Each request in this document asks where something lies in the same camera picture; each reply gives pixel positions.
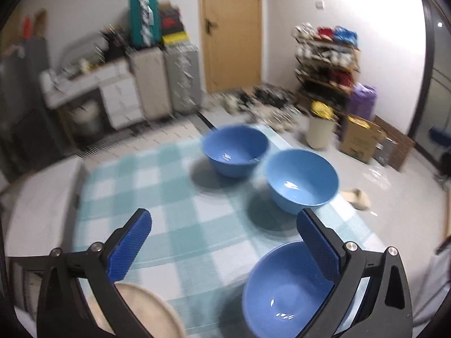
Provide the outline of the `cream plate stack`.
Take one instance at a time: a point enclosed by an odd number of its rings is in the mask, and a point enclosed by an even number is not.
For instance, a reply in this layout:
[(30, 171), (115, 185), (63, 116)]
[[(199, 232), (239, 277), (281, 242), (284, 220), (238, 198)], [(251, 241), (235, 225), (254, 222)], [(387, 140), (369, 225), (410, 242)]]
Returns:
[(187, 336), (178, 313), (159, 296), (136, 284), (115, 282), (115, 287), (136, 318), (153, 337)]

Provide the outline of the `blue bowl front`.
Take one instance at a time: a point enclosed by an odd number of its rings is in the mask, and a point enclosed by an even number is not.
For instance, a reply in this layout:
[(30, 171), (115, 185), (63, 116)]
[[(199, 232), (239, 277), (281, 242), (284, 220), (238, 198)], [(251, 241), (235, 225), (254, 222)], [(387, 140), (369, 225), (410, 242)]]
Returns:
[(341, 276), (338, 260), (324, 275), (304, 241), (281, 245), (252, 269), (242, 310), (256, 337), (296, 337), (325, 304)]

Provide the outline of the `blue bowl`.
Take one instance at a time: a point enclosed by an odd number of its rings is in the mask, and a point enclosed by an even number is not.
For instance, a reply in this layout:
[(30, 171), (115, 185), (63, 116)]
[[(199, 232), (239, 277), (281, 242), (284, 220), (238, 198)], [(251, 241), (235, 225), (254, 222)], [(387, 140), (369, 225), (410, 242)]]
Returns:
[(296, 337), (325, 304), (341, 276), (338, 260), (324, 275), (304, 241), (281, 245), (252, 269), (242, 310), (256, 337)]
[(220, 175), (249, 177), (270, 149), (270, 141), (259, 129), (230, 125), (210, 131), (202, 139), (203, 153)]
[(265, 165), (265, 178), (272, 201), (293, 215), (329, 203), (339, 191), (336, 169), (309, 150), (293, 148), (271, 155)]

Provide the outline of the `blue bowl back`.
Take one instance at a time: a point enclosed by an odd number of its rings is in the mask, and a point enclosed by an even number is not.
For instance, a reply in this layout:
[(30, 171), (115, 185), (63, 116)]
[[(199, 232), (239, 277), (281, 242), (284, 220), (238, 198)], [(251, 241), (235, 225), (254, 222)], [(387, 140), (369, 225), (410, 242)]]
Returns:
[(220, 175), (249, 177), (270, 149), (270, 141), (259, 129), (230, 125), (210, 131), (202, 139), (203, 153)]

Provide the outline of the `grey side table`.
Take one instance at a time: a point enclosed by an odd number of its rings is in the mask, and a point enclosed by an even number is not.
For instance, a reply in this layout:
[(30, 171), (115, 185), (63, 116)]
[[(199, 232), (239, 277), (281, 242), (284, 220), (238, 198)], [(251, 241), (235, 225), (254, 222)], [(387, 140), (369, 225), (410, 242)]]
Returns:
[(30, 177), (22, 186), (6, 231), (5, 255), (48, 255), (72, 247), (76, 210), (88, 172), (72, 156)]

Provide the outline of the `teal checkered tablecloth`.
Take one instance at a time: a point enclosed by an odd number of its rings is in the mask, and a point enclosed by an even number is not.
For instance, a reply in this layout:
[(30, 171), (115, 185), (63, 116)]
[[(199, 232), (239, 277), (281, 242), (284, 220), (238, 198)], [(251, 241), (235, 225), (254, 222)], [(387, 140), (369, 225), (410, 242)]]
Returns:
[(125, 281), (169, 303), (189, 337), (249, 337), (242, 315), (248, 273), (300, 237), (295, 216), (271, 200), (264, 167), (246, 179), (224, 177), (200, 139), (103, 163), (84, 184), (73, 249), (106, 240), (140, 208), (150, 212), (152, 229)]

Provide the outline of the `cardboard box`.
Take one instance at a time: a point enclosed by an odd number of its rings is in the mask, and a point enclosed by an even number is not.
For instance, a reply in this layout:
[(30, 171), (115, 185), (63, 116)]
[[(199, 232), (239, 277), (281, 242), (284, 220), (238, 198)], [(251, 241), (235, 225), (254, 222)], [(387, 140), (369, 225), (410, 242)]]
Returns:
[(372, 121), (349, 115), (342, 134), (339, 150), (368, 164), (373, 157), (376, 146), (385, 138), (385, 132)]

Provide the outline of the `dark grey refrigerator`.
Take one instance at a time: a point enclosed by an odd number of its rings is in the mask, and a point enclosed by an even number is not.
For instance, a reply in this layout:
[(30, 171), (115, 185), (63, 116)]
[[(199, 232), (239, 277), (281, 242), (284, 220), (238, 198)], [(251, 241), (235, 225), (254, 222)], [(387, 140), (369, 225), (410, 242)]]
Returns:
[(39, 74), (49, 68), (44, 38), (22, 41), (1, 58), (1, 106), (13, 147), (28, 169), (43, 169), (60, 159), (57, 128), (39, 83)]

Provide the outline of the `cream trash bin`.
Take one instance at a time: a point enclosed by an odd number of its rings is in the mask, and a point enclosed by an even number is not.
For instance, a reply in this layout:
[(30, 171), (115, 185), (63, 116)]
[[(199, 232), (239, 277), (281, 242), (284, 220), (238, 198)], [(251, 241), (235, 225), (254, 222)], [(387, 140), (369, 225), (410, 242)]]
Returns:
[(336, 128), (333, 109), (322, 101), (313, 101), (309, 109), (309, 127), (306, 142), (314, 150), (328, 147)]

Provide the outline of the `woven laundry basket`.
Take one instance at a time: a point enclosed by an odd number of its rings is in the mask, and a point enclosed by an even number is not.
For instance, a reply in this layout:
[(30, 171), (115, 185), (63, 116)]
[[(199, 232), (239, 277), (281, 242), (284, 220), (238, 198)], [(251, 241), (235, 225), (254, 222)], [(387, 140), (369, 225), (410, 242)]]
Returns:
[(69, 116), (77, 135), (89, 137), (99, 134), (102, 130), (100, 107), (94, 100), (86, 101), (69, 111)]

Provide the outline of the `purple bag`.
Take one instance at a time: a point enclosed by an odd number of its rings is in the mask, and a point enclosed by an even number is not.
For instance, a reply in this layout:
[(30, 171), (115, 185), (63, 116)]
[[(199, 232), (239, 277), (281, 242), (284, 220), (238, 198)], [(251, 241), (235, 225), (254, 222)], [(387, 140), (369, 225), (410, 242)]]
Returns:
[(349, 114), (372, 121), (377, 98), (376, 88), (356, 83), (350, 96)]

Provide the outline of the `wooden shoe rack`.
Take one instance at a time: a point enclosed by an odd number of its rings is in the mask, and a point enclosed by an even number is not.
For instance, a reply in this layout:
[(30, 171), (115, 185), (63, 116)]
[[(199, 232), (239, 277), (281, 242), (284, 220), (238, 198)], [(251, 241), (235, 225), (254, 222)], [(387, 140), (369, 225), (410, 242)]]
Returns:
[(302, 23), (292, 29), (291, 36), (297, 43), (295, 76), (300, 94), (344, 115), (360, 74), (357, 33), (342, 26), (314, 28)]

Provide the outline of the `beige suitcase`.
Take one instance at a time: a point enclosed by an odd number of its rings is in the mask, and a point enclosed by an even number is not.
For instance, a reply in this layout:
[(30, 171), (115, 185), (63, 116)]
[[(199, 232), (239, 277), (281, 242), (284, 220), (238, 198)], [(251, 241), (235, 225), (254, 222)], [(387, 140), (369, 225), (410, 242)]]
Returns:
[(154, 121), (170, 116), (173, 107), (163, 52), (159, 48), (141, 50), (132, 53), (130, 60), (145, 118)]

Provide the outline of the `stack of shoe boxes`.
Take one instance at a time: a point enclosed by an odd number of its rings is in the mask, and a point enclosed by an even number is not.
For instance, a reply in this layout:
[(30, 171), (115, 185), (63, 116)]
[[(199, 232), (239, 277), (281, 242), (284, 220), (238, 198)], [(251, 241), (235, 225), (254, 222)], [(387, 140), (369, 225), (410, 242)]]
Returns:
[(180, 8), (169, 1), (161, 2), (158, 8), (163, 44), (171, 46), (190, 40), (182, 21)]

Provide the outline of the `wooden door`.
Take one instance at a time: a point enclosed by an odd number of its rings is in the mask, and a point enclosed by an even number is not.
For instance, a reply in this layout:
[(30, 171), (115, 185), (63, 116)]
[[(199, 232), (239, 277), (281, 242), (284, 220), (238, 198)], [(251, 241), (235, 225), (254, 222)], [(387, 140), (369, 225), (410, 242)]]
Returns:
[(206, 90), (261, 82), (261, 0), (199, 0)]

